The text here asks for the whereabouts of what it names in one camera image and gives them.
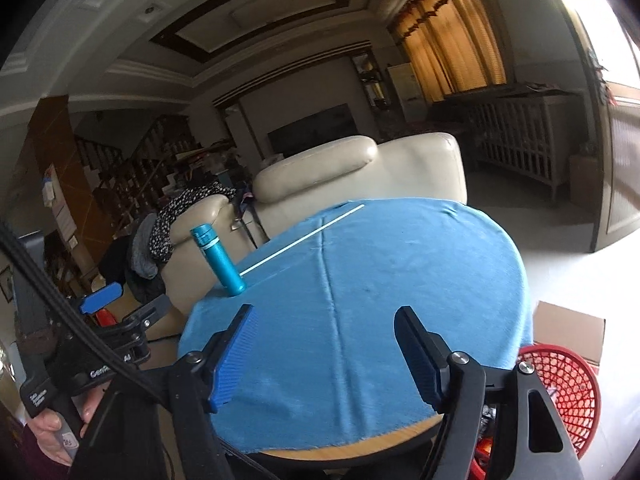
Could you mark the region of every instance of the sofa headrest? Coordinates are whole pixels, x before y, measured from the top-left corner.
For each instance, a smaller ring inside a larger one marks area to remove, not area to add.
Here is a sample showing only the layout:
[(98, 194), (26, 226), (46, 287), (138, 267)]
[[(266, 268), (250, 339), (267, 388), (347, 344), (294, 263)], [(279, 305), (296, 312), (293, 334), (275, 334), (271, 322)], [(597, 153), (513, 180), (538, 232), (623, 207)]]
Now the sofa headrest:
[(191, 229), (202, 224), (213, 224), (220, 210), (229, 203), (224, 195), (211, 195), (193, 204), (171, 224), (169, 239), (177, 245), (191, 238)]
[(376, 142), (365, 136), (345, 137), (276, 162), (254, 179), (254, 195), (273, 203), (289, 195), (364, 168), (378, 156)]

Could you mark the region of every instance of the black and white patterned fabric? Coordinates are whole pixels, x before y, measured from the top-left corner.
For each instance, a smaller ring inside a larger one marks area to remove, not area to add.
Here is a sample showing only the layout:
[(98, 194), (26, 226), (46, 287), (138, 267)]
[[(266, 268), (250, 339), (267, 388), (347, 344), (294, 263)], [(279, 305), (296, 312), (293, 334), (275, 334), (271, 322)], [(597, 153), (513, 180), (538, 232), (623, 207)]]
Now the black and white patterned fabric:
[(231, 200), (236, 195), (236, 190), (233, 187), (222, 186), (219, 182), (186, 189), (160, 210), (149, 237), (149, 252), (156, 262), (167, 263), (174, 252), (169, 240), (169, 231), (175, 219), (193, 204), (211, 195), (224, 195)]

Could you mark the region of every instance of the sofa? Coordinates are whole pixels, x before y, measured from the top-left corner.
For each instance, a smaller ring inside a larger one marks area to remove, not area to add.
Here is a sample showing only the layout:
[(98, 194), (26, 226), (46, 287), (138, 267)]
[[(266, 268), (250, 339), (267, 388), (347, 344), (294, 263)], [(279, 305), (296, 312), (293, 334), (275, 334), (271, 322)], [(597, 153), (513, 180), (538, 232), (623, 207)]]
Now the sofa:
[[(254, 179), (254, 195), (256, 213), (268, 237), (273, 238), (308, 216), (347, 200), (420, 196), (466, 203), (466, 183), (460, 149), (449, 134), (420, 134), (380, 145), (369, 137), (354, 136), (265, 168)], [(238, 262), (255, 248), (234, 220), (228, 199), (215, 195), (194, 204), (172, 225), (174, 253), (162, 277), (166, 293), (184, 320), (217, 281), (190, 229), (210, 223), (231, 259)], [(252, 215), (247, 213), (244, 220), (257, 243), (264, 243)]]

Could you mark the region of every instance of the brown tiled column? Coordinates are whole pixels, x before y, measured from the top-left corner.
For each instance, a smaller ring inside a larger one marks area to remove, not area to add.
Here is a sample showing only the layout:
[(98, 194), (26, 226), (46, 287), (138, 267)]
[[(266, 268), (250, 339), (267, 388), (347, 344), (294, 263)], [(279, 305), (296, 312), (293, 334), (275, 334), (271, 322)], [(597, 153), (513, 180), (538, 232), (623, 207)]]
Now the brown tiled column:
[(33, 143), (40, 174), (53, 164), (69, 211), (95, 263), (111, 243), (114, 228), (110, 218), (98, 208), (80, 163), (78, 148), (69, 121), (68, 96), (40, 99), (31, 116), (27, 141)]

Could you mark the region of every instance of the tile floor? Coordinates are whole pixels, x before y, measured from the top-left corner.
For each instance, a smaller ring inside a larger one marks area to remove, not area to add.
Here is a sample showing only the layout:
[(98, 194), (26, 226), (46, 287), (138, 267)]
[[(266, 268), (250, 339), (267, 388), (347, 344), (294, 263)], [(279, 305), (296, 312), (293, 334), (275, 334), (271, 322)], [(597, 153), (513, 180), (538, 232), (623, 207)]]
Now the tile floor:
[(534, 304), (606, 319), (600, 425), (581, 464), (585, 480), (609, 480), (640, 440), (640, 230), (589, 254), (590, 215), (566, 199), (553, 206), (548, 187), (497, 170), (467, 179), (468, 204), (498, 222), (520, 250)]

